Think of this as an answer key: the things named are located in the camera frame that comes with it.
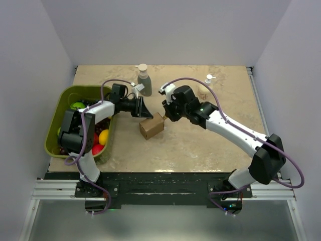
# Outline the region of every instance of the yellow fruit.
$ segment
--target yellow fruit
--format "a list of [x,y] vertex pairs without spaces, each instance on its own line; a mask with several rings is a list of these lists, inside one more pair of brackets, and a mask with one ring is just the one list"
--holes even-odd
[[108,140],[108,131],[109,130],[103,130],[99,135],[99,143],[103,146],[106,145]]

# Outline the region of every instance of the white wall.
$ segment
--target white wall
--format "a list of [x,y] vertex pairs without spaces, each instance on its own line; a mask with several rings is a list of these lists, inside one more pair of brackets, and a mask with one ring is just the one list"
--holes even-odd
[[[296,190],[309,240],[320,240],[321,200],[321,1],[292,0],[254,67],[270,132],[301,166],[306,183]],[[287,170],[295,184],[299,176]]]
[[0,6],[0,240],[17,240],[37,177],[44,140],[72,64],[40,0]]
[[290,0],[42,0],[76,64],[252,66]]

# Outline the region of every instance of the green basket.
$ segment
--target green basket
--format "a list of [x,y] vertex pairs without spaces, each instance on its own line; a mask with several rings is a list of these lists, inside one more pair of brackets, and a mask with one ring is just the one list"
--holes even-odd
[[[61,126],[65,111],[70,108],[72,103],[78,102],[81,99],[87,101],[95,101],[97,99],[101,99],[100,96],[100,87],[97,85],[73,85],[67,89],[60,95],[56,111],[54,117],[51,121],[50,128],[47,134],[47,138],[45,141],[45,150],[46,152],[52,156],[57,158],[67,158],[68,156],[60,155],[60,146],[58,145],[58,136],[57,131]],[[109,87],[104,87],[104,95],[109,93],[111,89]],[[114,137],[115,130],[115,116],[112,117],[109,125],[109,133],[107,143],[102,150],[97,155],[94,155],[94,159],[96,164],[105,163],[111,155],[111,147]]]

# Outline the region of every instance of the cardboard box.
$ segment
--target cardboard box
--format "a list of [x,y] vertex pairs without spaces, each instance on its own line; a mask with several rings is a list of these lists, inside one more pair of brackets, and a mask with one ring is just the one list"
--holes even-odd
[[142,136],[148,140],[164,130],[164,119],[157,112],[153,115],[153,119],[144,119],[139,123],[139,130]]

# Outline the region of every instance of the wooden table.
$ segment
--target wooden table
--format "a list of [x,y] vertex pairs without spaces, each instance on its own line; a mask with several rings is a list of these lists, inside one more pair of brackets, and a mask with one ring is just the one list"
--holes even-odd
[[[243,125],[263,133],[263,125],[244,66],[171,66],[151,65],[148,73],[153,94],[144,101],[151,113],[164,114],[164,96],[159,87],[179,77],[204,80],[207,74],[217,77],[212,86],[223,111]],[[74,84],[100,85],[110,78],[137,83],[138,70],[131,65],[78,66]],[[197,83],[181,81],[197,91]],[[111,158],[99,169],[102,172],[230,172],[249,165],[251,159],[233,143],[220,135],[192,125],[187,119],[165,121],[165,130],[146,141],[139,132],[142,119],[130,113],[119,113]],[[76,172],[76,166],[66,166],[62,159],[52,158],[50,172]]]

